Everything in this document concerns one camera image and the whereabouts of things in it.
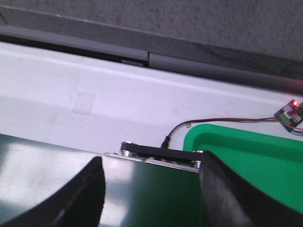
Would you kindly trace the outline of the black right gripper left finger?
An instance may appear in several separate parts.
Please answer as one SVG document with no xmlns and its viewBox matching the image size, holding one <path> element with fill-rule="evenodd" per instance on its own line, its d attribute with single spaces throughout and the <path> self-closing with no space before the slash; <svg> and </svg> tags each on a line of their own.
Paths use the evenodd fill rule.
<svg viewBox="0 0 303 227">
<path fill-rule="evenodd" d="M 97 156 L 56 193 L 2 226 L 97 227 L 105 194 L 102 158 Z"/>
</svg>

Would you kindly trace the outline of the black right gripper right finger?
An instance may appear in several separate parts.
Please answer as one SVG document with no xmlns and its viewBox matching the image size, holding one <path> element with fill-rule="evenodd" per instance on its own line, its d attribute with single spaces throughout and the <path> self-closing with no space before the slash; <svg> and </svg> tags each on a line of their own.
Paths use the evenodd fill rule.
<svg viewBox="0 0 303 227">
<path fill-rule="evenodd" d="M 201 194 L 211 227 L 301 227 L 303 215 L 266 195 L 210 151 L 200 154 Z"/>
</svg>

